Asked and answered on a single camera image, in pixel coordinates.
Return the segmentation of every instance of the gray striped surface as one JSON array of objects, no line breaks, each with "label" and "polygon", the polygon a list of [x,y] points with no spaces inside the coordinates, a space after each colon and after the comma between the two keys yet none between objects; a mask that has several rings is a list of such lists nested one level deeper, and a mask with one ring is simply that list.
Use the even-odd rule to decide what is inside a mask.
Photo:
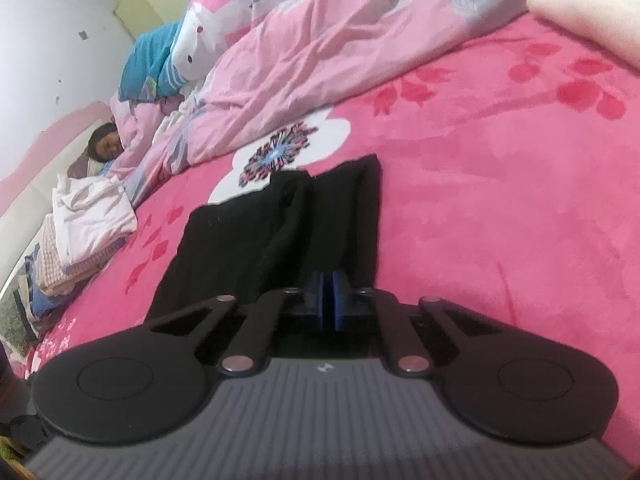
[{"label": "gray striped surface", "polygon": [[53,440],[41,480],[619,480],[629,466],[596,440],[525,449],[466,427],[431,385],[377,360],[272,360],[228,380],[194,420],[155,441],[99,449]]}]

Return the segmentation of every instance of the black cloth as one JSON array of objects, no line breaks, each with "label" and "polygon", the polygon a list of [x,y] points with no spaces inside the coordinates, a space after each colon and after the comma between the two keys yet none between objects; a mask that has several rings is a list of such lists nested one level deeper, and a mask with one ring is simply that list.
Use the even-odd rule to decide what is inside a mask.
[{"label": "black cloth", "polygon": [[219,294],[253,302],[314,271],[341,269],[353,286],[373,286],[380,173],[375,155],[315,177],[279,171],[261,191],[195,209],[146,319]]}]

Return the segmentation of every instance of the white flower print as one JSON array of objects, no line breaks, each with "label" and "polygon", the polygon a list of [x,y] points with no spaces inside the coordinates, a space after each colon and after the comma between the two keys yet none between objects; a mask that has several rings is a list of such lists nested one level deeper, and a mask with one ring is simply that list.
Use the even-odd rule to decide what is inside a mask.
[{"label": "white flower print", "polygon": [[36,373],[40,369],[41,362],[42,362],[42,359],[40,358],[40,355],[37,352],[35,352],[33,354],[33,359],[31,360],[31,373],[32,374]]},{"label": "white flower print", "polygon": [[[286,165],[288,170],[302,168],[318,160],[324,160],[337,152],[344,144],[344,141],[347,140],[351,131],[351,124],[346,119],[328,119],[327,117],[332,109],[333,107],[331,106],[320,108],[292,123],[303,122],[309,128],[317,128],[317,131],[308,136],[308,146],[303,148],[295,156],[295,159]],[[248,181],[244,187],[241,187],[240,177],[252,155],[265,143],[269,142],[272,135],[273,132],[236,151],[232,163],[233,167],[211,193],[209,197],[210,204],[219,204],[229,198],[257,191],[269,183],[270,176],[267,176],[263,180]]]},{"label": "white flower print", "polygon": [[58,347],[58,353],[65,351],[69,348],[69,342],[71,341],[71,336],[67,335],[65,338],[60,341],[60,346]]},{"label": "white flower print", "polygon": [[463,18],[477,18],[480,16],[478,5],[472,0],[451,0],[453,10]]},{"label": "white flower print", "polygon": [[57,350],[58,350],[58,346],[52,342],[50,346],[48,346],[47,348],[47,352],[45,354],[45,357],[47,359],[51,359],[54,355],[57,355]]}]

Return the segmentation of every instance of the woman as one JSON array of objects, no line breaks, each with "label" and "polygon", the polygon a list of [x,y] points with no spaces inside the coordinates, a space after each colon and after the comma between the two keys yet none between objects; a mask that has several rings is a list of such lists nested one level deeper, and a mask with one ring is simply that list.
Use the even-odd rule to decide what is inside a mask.
[{"label": "woman", "polygon": [[106,164],[124,151],[115,123],[106,123],[95,129],[89,138],[86,154],[96,162]]}]

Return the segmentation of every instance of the white cloth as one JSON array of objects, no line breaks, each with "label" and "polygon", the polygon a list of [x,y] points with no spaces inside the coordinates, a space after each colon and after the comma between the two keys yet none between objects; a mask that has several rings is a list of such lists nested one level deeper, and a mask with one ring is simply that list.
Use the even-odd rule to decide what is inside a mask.
[{"label": "white cloth", "polygon": [[58,175],[52,192],[56,247],[63,268],[133,233],[138,221],[116,176]]},{"label": "white cloth", "polygon": [[640,69],[640,0],[527,0],[527,8]]},{"label": "white cloth", "polygon": [[198,92],[200,92],[203,85],[204,79],[201,79],[200,81],[187,83],[185,86],[180,88],[180,93],[184,96],[184,101],[180,103],[177,110],[174,110],[162,119],[160,126],[158,126],[158,129],[154,133],[154,138],[151,141],[152,145],[156,143],[156,140],[158,140],[159,137],[169,129],[169,127],[174,126],[175,123],[178,123],[189,114],[198,101]]}]

